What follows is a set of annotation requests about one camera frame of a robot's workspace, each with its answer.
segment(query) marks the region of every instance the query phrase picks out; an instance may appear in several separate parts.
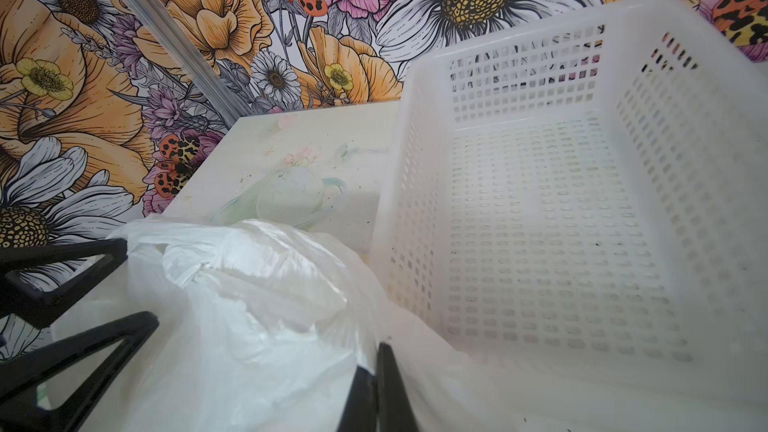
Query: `wall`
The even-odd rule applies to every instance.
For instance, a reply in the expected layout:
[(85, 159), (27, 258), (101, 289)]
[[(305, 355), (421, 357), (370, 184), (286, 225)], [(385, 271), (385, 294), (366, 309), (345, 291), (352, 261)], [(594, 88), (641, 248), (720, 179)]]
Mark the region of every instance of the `wall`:
[[(244, 113), (263, 114), (394, 100), (430, 50), (615, 0), (159, 1)], [(684, 1), (766, 59), (768, 0)], [(225, 133), (124, 1), (0, 0), (0, 247), (102, 238), (162, 212)], [(52, 288), (77, 265), (24, 277)], [(45, 339), (14, 317), (0, 334), (0, 359)]]

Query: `gray aluminum profile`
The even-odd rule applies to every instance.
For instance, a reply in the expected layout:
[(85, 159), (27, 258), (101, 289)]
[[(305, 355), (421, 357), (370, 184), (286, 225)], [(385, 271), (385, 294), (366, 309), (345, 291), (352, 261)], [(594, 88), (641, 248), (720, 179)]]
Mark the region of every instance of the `gray aluminum profile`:
[(123, 0), (136, 14), (142, 24), (166, 49), (168, 54), (184, 69), (197, 88), (221, 115), (227, 128), (237, 119), (248, 116), (235, 94), (226, 88), (205, 61), (197, 47), (187, 38), (174, 22), (159, 0)]

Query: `plastic bag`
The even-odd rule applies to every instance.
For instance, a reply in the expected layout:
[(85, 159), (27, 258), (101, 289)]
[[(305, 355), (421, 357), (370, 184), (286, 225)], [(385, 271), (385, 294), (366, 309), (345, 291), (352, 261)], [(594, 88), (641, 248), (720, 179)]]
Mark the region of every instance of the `plastic bag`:
[[(127, 270), (72, 307), (54, 336), (139, 310), (160, 326), (82, 430), (332, 431), (356, 366), (375, 373), (382, 340), (421, 430), (514, 429), (485, 371), (390, 302), (330, 235), (150, 216), (111, 236), (128, 240)], [(60, 375), (48, 391), (54, 402), (88, 372), (82, 364)]]

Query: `white plastic bag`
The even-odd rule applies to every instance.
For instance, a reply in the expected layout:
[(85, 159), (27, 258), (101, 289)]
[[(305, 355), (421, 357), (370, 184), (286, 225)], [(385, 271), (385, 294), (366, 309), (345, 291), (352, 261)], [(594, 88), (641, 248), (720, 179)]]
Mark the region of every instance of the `white plastic bag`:
[[(375, 373), (382, 340), (421, 430), (514, 429), (485, 372), (391, 303), (358, 255), (329, 235), (150, 216), (112, 237), (128, 240), (127, 268), (72, 307), (54, 336), (141, 310), (160, 326), (83, 430), (333, 431), (356, 366)], [(63, 374), (52, 399), (88, 372)]]

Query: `basket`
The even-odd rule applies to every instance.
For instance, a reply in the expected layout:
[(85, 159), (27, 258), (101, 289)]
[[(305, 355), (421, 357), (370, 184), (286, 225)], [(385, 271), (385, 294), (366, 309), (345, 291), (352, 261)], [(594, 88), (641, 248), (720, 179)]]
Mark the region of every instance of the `basket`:
[(768, 402), (753, 70), (676, 0), (428, 54), (382, 188), (380, 282), (456, 349), (550, 384)]

